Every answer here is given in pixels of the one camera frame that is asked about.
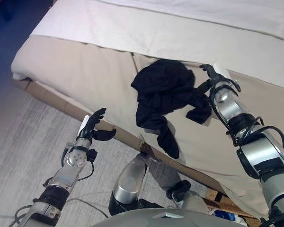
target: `black fabric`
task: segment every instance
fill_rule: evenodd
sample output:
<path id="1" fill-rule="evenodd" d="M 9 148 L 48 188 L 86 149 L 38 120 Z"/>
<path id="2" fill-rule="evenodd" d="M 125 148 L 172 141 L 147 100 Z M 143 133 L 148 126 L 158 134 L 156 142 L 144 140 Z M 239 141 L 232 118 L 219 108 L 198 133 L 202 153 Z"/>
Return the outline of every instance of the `black fabric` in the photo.
<path id="1" fill-rule="evenodd" d="M 186 117 L 199 124 L 211 115 L 207 96 L 194 83 L 193 72 L 181 62 L 162 59 L 142 69 L 131 84 L 138 91 L 137 126 L 159 130 L 158 145 L 172 158 L 179 158 L 178 145 L 161 115 L 187 104 L 195 109 Z"/>

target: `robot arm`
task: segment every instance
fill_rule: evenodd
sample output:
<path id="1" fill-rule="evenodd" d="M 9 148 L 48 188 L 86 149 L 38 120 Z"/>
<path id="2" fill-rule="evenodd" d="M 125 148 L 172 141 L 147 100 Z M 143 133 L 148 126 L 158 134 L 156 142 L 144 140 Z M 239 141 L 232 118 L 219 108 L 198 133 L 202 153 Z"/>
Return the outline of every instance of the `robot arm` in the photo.
<path id="1" fill-rule="evenodd" d="M 210 89 L 213 111 L 227 128 L 245 172 L 259 179 L 269 207 L 270 220 L 262 224 L 284 226 L 284 135 L 274 126 L 264 126 L 239 99 L 239 85 L 218 65 L 201 65 L 209 80 L 201 86 Z M 282 145 L 267 131 L 277 131 Z"/>
<path id="2" fill-rule="evenodd" d="M 116 133 L 116 129 L 94 130 L 95 125 L 103 118 L 105 110 L 100 109 L 91 117 L 85 116 L 76 143 L 69 151 L 66 161 L 62 162 L 62 168 L 51 178 L 39 199 L 33 200 L 34 204 L 23 217 L 19 227 L 45 227 L 57 224 L 66 200 L 78 181 L 79 173 L 87 161 L 93 162 L 97 156 L 95 150 L 89 150 L 92 139 L 110 140 Z"/>

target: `white blanket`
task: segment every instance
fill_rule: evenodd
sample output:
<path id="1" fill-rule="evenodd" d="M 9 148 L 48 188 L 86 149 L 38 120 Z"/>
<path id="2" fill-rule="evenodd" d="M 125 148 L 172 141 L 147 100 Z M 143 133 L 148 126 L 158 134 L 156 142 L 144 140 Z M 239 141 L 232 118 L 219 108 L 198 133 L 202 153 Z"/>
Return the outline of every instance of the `white blanket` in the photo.
<path id="1" fill-rule="evenodd" d="M 284 0 L 101 0 L 284 38 Z"/>
<path id="2" fill-rule="evenodd" d="M 284 87 L 284 40 L 95 0 L 58 0 L 32 35 L 212 64 Z"/>

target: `floor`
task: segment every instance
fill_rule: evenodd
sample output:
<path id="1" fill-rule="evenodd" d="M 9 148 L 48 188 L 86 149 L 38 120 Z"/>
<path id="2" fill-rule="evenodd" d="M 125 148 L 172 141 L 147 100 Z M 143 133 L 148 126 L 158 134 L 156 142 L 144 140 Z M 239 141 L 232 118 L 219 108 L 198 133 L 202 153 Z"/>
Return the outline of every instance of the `floor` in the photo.
<path id="1" fill-rule="evenodd" d="M 80 122 L 38 101 L 11 82 L 10 64 L 22 43 L 49 9 L 51 0 L 6 0 L 12 19 L 0 11 L 0 227 L 8 226 L 15 211 L 31 204 L 43 191 L 42 183 L 60 166 L 65 144 L 73 142 Z M 108 200 L 115 179 L 138 151 L 112 139 L 95 141 L 98 151 L 92 177 L 78 182 L 71 198 L 92 203 L 108 214 Z M 176 170 L 153 160 L 148 162 L 141 198 L 162 206 L 174 206 L 165 190 L 180 179 Z M 88 174 L 90 167 L 82 173 Z M 207 188 L 188 179 L 192 190 L 205 196 Z M 103 220 L 101 213 L 71 201 L 57 226 L 91 226 Z"/>

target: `cable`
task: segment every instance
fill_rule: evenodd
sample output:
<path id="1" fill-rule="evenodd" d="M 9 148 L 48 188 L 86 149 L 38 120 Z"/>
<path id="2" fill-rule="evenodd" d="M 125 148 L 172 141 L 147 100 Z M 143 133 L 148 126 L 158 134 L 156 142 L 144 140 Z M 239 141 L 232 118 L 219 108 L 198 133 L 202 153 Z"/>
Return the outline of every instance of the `cable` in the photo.
<path id="1" fill-rule="evenodd" d="M 30 208 L 31 206 L 32 206 L 32 205 L 27 205 L 27 206 L 24 206 L 24 207 L 19 208 L 19 209 L 16 211 L 16 213 L 15 213 L 15 220 L 16 220 L 16 222 L 17 222 L 18 224 L 20 224 L 20 222 L 19 222 L 19 220 L 18 220 L 18 213 L 19 213 L 21 210 L 23 210 L 23 209 Z"/>
<path id="2" fill-rule="evenodd" d="M 80 202 L 83 202 L 87 205 L 89 205 L 90 207 L 94 208 L 95 210 L 99 211 L 101 214 L 103 214 L 103 216 L 105 216 L 106 218 L 109 218 L 108 215 L 106 213 L 104 213 L 104 211 L 100 210 L 99 208 L 95 207 L 94 205 L 84 201 L 84 200 L 81 200 L 81 199 L 77 199 L 77 198 L 73 198 L 73 199 L 69 199 L 67 200 L 66 202 L 70 202 L 70 201 L 73 201 L 73 200 L 77 200 L 77 201 L 80 201 Z"/>
<path id="3" fill-rule="evenodd" d="M 214 84 L 212 85 L 212 89 L 210 90 L 210 102 L 211 102 L 211 106 L 212 106 L 212 109 L 214 111 L 214 113 L 217 115 L 217 117 L 219 118 L 219 120 L 224 124 L 224 126 L 227 128 L 228 132 L 229 132 L 229 135 L 231 136 L 231 139 L 233 141 L 233 145 L 236 147 L 236 146 L 241 146 L 244 142 L 244 140 L 247 138 L 248 135 L 252 135 L 252 136 L 256 136 L 258 134 L 260 134 L 261 132 L 267 130 L 267 129 L 272 129 L 272 130 L 275 130 L 276 132 L 279 133 L 281 139 L 282 139 L 282 147 L 284 148 L 284 134 L 282 133 L 282 131 L 280 129 L 278 129 L 277 127 L 275 126 L 264 126 L 264 122 L 263 122 L 263 119 L 262 117 L 257 117 L 253 123 L 251 125 L 248 126 L 248 128 L 246 128 L 244 134 L 242 135 L 242 137 L 240 138 L 239 141 L 237 141 L 237 139 L 235 138 L 235 135 L 230 131 L 229 129 L 229 126 L 228 124 L 224 121 L 224 119 L 219 115 L 219 112 L 216 108 L 216 105 L 214 103 L 214 95 L 217 91 L 221 90 L 221 89 L 229 89 L 230 91 L 232 91 L 235 95 L 238 96 L 238 94 L 234 91 L 234 89 L 228 85 L 221 85 L 219 87 L 216 87 L 216 85 L 220 82 L 229 82 L 231 84 L 233 84 L 235 86 L 235 88 L 240 91 L 240 87 L 238 86 L 238 84 L 236 84 L 233 80 L 231 79 L 227 79 L 227 78 L 221 78 L 219 80 L 217 80 L 216 82 L 214 82 Z M 250 134 L 250 131 L 252 130 L 253 126 L 258 122 L 258 120 L 260 120 L 261 122 L 261 125 L 263 125 L 264 127 L 261 128 L 261 129 L 258 129 L 256 130 L 255 132 L 253 132 L 252 134 Z"/>
<path id="4" fill-rule="evenodd" d="M 93 162 L 90 162 L 90 163 L 91 163 L 91 167 L 92 167 L 91 174 L 88 175 L 88 176 L 85 176 L 85 177 L 83 177 L 83 178 L 80 178 L 78 181 L 82 181 L 82 180 L 84 180 L 84 179 L 86 179 L 86 178 L 89 178 L 90 176 L 93 175 L 93 173 L 94 173 L 94 163 L 93 163 Z"/>
<path id="5" fill-rule="evenodd" d="M 13 221 L 10 223 L 9 227 L 14 226 L 14 224 L 16 224 L 17 222 L 19 222 L 19 220 L 22 219 L 25 215 L 26 215 L 26 213 L 20 215 L 17 219 L 13 220 Z"/>
<path id="6" fill-rule="evenodd" d="M 280 137 L 281 137 L 281 140 L 282 140 L 282 147 L 284 148 L 284 134 L 282 133 L 281 130 L 279 130 L 277 127 L 275 126 L 264 126 L 263 128 L 260 128 L 258 130 L 256 130 L 254 133 L 252 133 L 252 135 L 257 135 L 267 129 L 272 129 L 272 130 L 275 130 L 276 132 L 279 133 Z"/>
<path id="7" fill-rule="evenodd" d="M 262 125 L 264 125 L 264 122 L 263 122 L 263 119 L 262 117 L 257 117 L 253 122 L 252 124 L 250 124 L 250 126 L 248 126 L 248 128 L 245 130 L 244 134 L 242 135 L 241 139 L 237 142 L 237 145 L 238 146 L 241 146 L 243 141 L 246 139 L 247 135 L 250 133 L 251 129 L 252 129 L 252 126 L 254 126 L 258 120 L 260 119 L 261 123 L 263 123 Z"/>
<path id="8" fill-rule="evenodd" d="M 94 205 L 92 205 L 92 204 L 90 204 L 89 202 L 86 202 L 86 201 L 84 201 L 84 200 L 81 200 L 81 199 L 78 199 L 78 198 L 72 198 L 72 199 L 67 200 L 66 203 L 68 203 L 68 202 L 70 202 L 70 201 L 74 201 L 74 200 L 77 200 L 77 201 L 80 201 L 80 202 L 83 202 L 83 203 L 89 205 L 90 207 L 94 208 L 95 210 L 97 210 L 97 211 L 99 211 L 101 214 L 103 214 L 104 217 L 109 218 L 109 216 L 108 216 L 104 211 L 102 211 L 101 209 L 97 208 L 96 206 L 94 206 Z M 22 218 L 26 215 L 26 213 L 20 215 L 19 217 L 18 217 L 18 213 L 19 213 L 21 210 L 23 210 L 23 209 L 30 208 L 31 206 L 32 206 L 32 205 L 27 205 L 27 206 L 24 206 L 24 207 L 19 208 L 19 209 L 16 211 L 16 213 L 15 213 L 15 219 L 10 223 L 9 227 L 14 226 L 14 224 L 16 224 L 16 223 L 20 224 L 20 219 L 22 219 Z"/>
<path id="9" fill-rule="evenodd" d="M 63 167 L 64 166 L 64 158 L 65 158 L 65 155 L 67 154 L 68 152 L 68 148 L 65 148 L 63 153 L 62 153 L 62 156 L 61 156 L 61 166 Z"/>

